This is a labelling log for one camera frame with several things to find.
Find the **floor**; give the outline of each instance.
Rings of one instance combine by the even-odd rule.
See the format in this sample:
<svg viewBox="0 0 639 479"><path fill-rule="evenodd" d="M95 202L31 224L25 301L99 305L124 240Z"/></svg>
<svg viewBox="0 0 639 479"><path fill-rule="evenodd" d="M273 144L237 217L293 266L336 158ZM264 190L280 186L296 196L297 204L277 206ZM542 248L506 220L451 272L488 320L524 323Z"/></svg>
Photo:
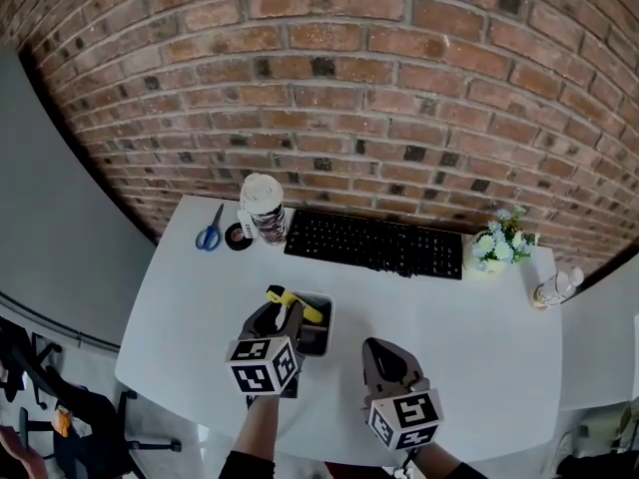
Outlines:
<svg viewBox="0 0 639 479"><path fill-rule="evenodd" d="M67 381L84 385L114 401L118 399L123 387L115 379L114 358L78 349L65 349L62 356L55 356L52 361ZM33 420L50 420L51 408L55 401L46 394L42 394L42 400L47 402L47 410L42 410L36 405L30 384L25 391L18 393L16 400L11 404L6 403L4 397L0 397L0 424L17 427L21 406L29 411L29 417ZM559 439L566 431L576 426L581 416L582 412L560 412L555 438L548 444L472 465L491 479L548 479L550 474L546 470L547 465ZM137 451L134 454L148 479L215 479L233 445L230 438L182 419L142 396L130 401L127 434L129 439L144 442L161 442L175 437L183 443L183 452L179 454L171 451ZM31 446L43 456L52 452L50 433L34 433L30 435L30 441ZM319 462L278 455L276 463L278 479L329 477L325 467ZM62 477L55 460L48 460L47 467L51 479Z"/></svg>

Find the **blue scissors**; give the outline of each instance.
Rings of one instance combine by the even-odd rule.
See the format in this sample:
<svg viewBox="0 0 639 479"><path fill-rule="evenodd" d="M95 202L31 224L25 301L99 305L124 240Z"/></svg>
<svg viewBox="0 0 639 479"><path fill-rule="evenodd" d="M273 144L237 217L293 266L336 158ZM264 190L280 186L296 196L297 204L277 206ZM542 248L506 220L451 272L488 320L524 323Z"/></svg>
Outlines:
<svg viewBox="0 0 639 479"><path fill-rule="evenodd" d="M216 213L216 217L213 219L213 223L206 229L202 229L196 237L196 248L198 250L213 251L218 247L220 241L222 241L218 223L220 222L223 209L224 205L221 205Z"/></svg>

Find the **desk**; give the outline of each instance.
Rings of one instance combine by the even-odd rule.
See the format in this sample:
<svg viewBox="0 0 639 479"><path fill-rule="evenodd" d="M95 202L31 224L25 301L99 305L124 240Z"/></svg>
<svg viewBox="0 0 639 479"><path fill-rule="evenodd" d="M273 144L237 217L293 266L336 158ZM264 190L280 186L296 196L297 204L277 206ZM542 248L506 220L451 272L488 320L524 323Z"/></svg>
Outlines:
<svg viewBox="0 0 639 479"><path fill-rule="evenodd" d="M116 375L159 405L235 437L247 411L224 359L245 319L266 302L269 284L328 293L335 300L330 349L308 358L299 399L284 399L278 451L358 465L392 465L364 424L361 344L390 340L420 361L439 389L445 422L437 441L460 459L487 459L553 435L561 382L561 317L527 302L530 287L555 272L552 251L499 280L402 278L284 255L257 239L243 251L194 239L220 201L183 197L142 282ZM224 201L221 228L238 204Z"/></svg>

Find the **keyboard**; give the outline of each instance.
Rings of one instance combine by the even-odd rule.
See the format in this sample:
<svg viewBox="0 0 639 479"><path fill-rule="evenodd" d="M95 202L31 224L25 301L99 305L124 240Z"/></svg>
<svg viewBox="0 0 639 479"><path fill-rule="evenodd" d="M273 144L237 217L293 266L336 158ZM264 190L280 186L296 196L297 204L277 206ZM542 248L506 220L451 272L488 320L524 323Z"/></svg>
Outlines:
<svg viewBox="0 0 639 479"><path fill-rule="evenodd" d="M284 253L461 280L461 235L358 217L296 210Z"/></svg>

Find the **white bottle cap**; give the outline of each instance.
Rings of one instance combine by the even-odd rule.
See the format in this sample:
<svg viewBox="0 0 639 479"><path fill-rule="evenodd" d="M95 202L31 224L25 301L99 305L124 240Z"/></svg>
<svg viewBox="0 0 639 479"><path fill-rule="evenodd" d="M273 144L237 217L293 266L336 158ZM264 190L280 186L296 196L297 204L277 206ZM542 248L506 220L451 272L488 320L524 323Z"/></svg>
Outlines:
<svg viewBox="0 0 639 479"><path fill-rule="evenodd" d="M278 180L265 174L250 174L242 185L240 206L252 215L264 215L284 200L284 189Z"/></svg>
<svg viewBox="0 0 639 479"><path fill-rule="evenodd" d="M580 285L581 283L583 283L584 274L580 267L577 267L577 266L573 267L570 270L569 276L570 276L570 285L574 285L576 287L577 285Z"/></svg>

